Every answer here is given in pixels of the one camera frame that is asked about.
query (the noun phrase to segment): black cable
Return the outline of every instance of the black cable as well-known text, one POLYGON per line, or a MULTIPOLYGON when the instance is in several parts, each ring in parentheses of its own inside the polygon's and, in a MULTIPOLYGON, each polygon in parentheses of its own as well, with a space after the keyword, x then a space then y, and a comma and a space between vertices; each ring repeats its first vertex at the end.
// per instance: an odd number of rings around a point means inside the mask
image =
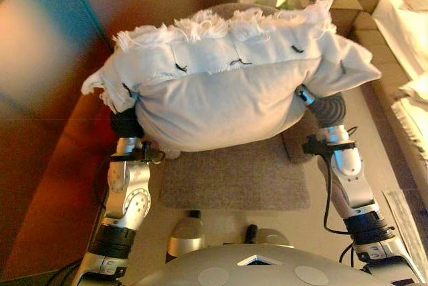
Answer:
POLYGON ((349 129, 347 130, 348 135, 351 137, 351 136, 356 132, 356 130, 357 130, 357 129, 358 129, 358 127, 357 127, 357 126, 352 127, 352 128, 349 128, 349 129))
POLYGON ((78 259, 77 261, 74 261, 73 263, 67 264, 67 265, 65 265, 64 267, 62 267, 61 269, 59 269, 56 273, 54 273, 54 274, 51 276, 51 278, 49 278, 49 279, 47 280, 47 282, 46 282, 45 286, 49 286, 49 285, 52 283, 52 281, 54 281, 54 279, 55 279, 59 274, 61 274, 63 271, 65 271, 67 268, 69 268, 69 267, 73 267, 73 266, 76 266, 76 265, 80 264, 80 262, 82 261, 82 259, 83 259, 83 258, 78 259))
POLYGON ((106 157, 104 157, 104 158, 102 159, 102 161, 101 161, 100 165, 97 167, 97 170, 96 170, 96 172, 95 172, 95 175, 94 175, 94 181, 92 182, 92 188, 94 189, 94 193, 95 193, 96 201, 100 204, 100 206, 101 206, 104 210, 106 209, 106 205, 102 202, 102 198, 98 195, 98 188, 97 188, 97 186, 96 186, 96 181, 97 181, 98 177, 100 176, 100 174, 101 174, 101 170, 102 170, 102 167, 103 167, 103 165, 106 163, 106 161, 107 161, 107 160, 109 160, 109 157, 108 157, 108 156, 106 156, 106 157))
POLYGON ((321 158, 327 165, 327 172, 328 172, 328 179, 327 179, 327 202, 326 202, 326 210, 324 211, 324 229, 326 231, 329 231, 334 234, 339 235, 349 235, 347 231, 335 231, 334 229, 330 229, 327 227, 328 222, 328 213, 330 212, 330 199, 332 195, 332 171, 330 167, 330 162, 328 161, 327 157, 321 155, 321 158))
POLYGON ((354 268, 354 247, 350 249, 350 266, 354 268))
POLYGON ((343 250, 343 252, 340 254, 339 263, 341 263, 343 261, 343 257, 345 257, 345 255, 349 251, 349 249, 352 248, 352 244, 353 244, 353 242, 351 244, 349 244, 349 246, 347 246, 347 248, 345 248, 345 250, 343 250))
POLYGON ((60 283, 60 286, 64 286, 65 284, 66 284, 66 281, 67 281, 67 279, 68 279, 68 277, 74 272, 74 270, 76 269, 76 268, 78 268, 79 267, 79 264, 80 263, 77 263, 77 264, 75 264, 72 268, 70 268, 70 270, 64 275, 64 277, 62 277, 62 280, 61 280, 61 283, 60 283))

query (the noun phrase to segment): brown sofa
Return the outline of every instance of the brown sofa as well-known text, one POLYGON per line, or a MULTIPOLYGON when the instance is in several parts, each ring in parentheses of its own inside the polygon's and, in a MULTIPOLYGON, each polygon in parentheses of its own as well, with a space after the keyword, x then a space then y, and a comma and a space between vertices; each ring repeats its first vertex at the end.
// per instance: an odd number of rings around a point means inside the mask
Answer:
POLYGON ((395 101, 394 93, 398 87, 407 83, 409 78, 371 17, 371 13, 379 0, 359 0, 359 2, 364 10, 356 18, 350 38, 372 52, 372 63, 383 74, 381 79, 371 82, 363 91, 369 106, 372 107, 372 113, 375 113, 374 118, 377 121, 379 132, 389 153, 397 179, 402 184, 409 181, 408 177, 412 176, 425 208, 428 209, 428 170, 426 163, 421 159, 417 148, 405 134, 391 108, 391 104, 395 101), (374 103, 373 99, 379 102, 379 105, 374 103), (380 106, 381 110, 374 111, 376 106, 380 106))

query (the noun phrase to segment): bed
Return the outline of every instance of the bed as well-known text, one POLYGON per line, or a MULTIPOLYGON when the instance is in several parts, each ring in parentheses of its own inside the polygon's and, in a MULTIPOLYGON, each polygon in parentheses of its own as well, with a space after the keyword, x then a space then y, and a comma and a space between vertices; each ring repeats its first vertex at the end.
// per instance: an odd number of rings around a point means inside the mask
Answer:
POLYGON ((428 0, 359 1, 350 38, 383 73, 371 86, 428 209, 428 0))

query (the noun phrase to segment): black thread stitch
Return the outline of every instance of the black thread stitch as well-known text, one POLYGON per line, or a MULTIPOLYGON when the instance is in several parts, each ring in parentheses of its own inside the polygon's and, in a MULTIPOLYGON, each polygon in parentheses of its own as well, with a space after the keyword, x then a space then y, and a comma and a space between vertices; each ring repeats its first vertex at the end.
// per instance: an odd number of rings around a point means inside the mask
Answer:
POLYGON ((122 84, 122 85, 123 85, 123 87, 124 87, 125 89, 127 89, 127 90, 128 90, 129 96, 132 98, 131 90, 129 90, 129 88, 126 86, 126 84, 122 84))
POLYGON ((297 53, 304 53, 305 52, 305 50, 298 49, 295 45, 292 45, 292 49, 294 51, 296 51, 297 53))
POLYGON ((184 67, 179 66, 177 63, 175 64, 175 67, 183 72, 187 72, 187 65, 185 65, 184 67))
POLYGON ((248 65, 248 64, 252 64, 251 62, 243 62, 241 58, 239 58, 238 60, 233 60, 229 65, 234 65, 235 63, 241 62, 242 64, 248 65))

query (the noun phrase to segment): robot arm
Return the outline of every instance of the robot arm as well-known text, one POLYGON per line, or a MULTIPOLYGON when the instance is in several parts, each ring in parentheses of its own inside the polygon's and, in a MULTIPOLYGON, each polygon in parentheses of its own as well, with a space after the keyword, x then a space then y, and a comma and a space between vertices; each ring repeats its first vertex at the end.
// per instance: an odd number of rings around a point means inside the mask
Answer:
POLYGON ((121 285, 117 279, 125 275, 135 234, 150 209, 148 164, 161 162, 165 155, 152 149, 150 142, 141 142, 142 129, 138 124, 129 126, 135 121, 133 113, 111 118, 122 138, 110 158, 106 211, 73 286, 121 285))
POLYGON ((343 218, 364 270, 384 280, 424 283, 402 240, 395 236, 379 211, 370 185, 364 177, 364 163, 354 141, 343 126, 345 104, 342 96, 316 99, 304 86, 296 94, 312 110, 321 128, 321 140, 309 137, 304 152, 321 155, 328 169, 329 200, 343 218))

